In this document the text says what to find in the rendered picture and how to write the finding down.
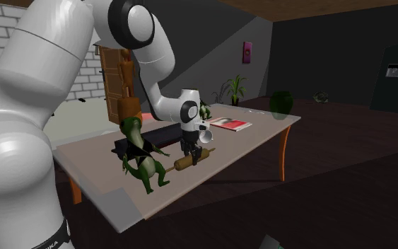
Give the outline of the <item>wooden rolling pin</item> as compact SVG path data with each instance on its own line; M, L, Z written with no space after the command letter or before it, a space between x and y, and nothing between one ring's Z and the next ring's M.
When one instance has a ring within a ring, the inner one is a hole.
M215 148L212 149L202 149L201 156L197 159L197 163L200 161L203 161L204 159L208 158L210 153L214 151ZM193 166L193 159L192 155L185 156L183 158L180 158L176 160L173 164L173 167L166 169L166 172L172 171L172 170L177 170L181 171L184 170L185 168L188 168L190 166Z

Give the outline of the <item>long black box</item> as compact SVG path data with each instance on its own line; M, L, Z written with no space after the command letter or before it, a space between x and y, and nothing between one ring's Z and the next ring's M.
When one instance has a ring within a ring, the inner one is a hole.
M159 149L177 143L182 138L182 129L180 124L171 124L166 127L161 127L149 132L141 134L142 137ZM111 150L112 153L117 154L119 160L122 160L128 147L127 138L115 141L115 147Z

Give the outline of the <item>small green frog figure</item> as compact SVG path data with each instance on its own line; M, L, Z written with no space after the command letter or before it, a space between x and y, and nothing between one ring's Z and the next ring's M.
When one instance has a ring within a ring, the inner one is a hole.
M211 111L209 110L209 105L207 105L203 100L200 100L199 115L202 120L208 120L211 118Z

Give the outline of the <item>red and white book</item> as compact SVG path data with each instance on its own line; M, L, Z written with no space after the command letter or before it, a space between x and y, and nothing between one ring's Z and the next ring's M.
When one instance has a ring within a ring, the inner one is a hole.
M235 120L228 117L219 117L213 120L209 120L209 124L214 127L228 129L234 132L238 132L252 125L251 122L244 122L241 120Z

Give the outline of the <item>large green frog figure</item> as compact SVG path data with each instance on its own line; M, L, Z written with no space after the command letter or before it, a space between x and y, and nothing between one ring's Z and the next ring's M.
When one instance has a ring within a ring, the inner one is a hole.
M128 147L122 157L122 170L130 172L132 176L144 184L147 194L152 193L150 178L158 174L158 186L162 187L170 183L165 180L166 170L163 165L154 159L151 152L169 156L157 146L144 139L141 135L141 120L137 117L127 117L120 124L120 131L127 138Z

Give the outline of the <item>table with orange legs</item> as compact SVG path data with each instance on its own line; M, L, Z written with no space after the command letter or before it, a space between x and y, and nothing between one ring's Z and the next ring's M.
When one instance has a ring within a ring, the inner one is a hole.
M159 187L157 179L151 178L154 190L151 194L146 193L140 180L123 172L121 160L112 152L114 142L123 138L119 131L57 146L54 158L121 233L153 216L299 119L289 115L276 120L270 112L221 104L213 104L210 110L214 117L251 122L251 126L238 132L212 127L212 141L203 144L203 148L212 150L210 156L185 170L173 169L175 160L184 156L180 145L163 148L162 155L153 157L169 170L166 178L170 184Z

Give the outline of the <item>green potted plant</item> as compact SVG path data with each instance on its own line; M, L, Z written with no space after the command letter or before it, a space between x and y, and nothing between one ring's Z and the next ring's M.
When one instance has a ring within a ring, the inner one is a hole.
M229 89L227 95L230 96L231 105L238 106L239 99L244 98L244 92L246 91L244 86L241 86L240 83L243 80L247 80L245 77L241 77L237 75L234 79L228 79L227 83L229 83Z

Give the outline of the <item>brown wooden door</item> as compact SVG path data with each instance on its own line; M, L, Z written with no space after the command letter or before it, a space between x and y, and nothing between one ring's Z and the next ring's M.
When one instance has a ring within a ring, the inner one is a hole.
M109 121L118 124L117 100L122 97L123 80L120 78L119 65L131 59L129 51L111 49L99 46L100 62L103 75L105 100L107 104L107 114Z

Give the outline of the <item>dark green vase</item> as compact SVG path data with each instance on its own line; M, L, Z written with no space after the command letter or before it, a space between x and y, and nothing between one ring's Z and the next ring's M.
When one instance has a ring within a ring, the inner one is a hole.
M269 100L269 109L276 120L285 119L293 107L293 96L289 91L275 91Z

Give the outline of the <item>magenta wall picture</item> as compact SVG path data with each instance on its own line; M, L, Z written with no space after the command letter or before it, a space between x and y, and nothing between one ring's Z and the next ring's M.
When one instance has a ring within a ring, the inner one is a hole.
M249 64L251 62L252 56L252 43L251 42L243 42L243 55L242 55L242 63Z

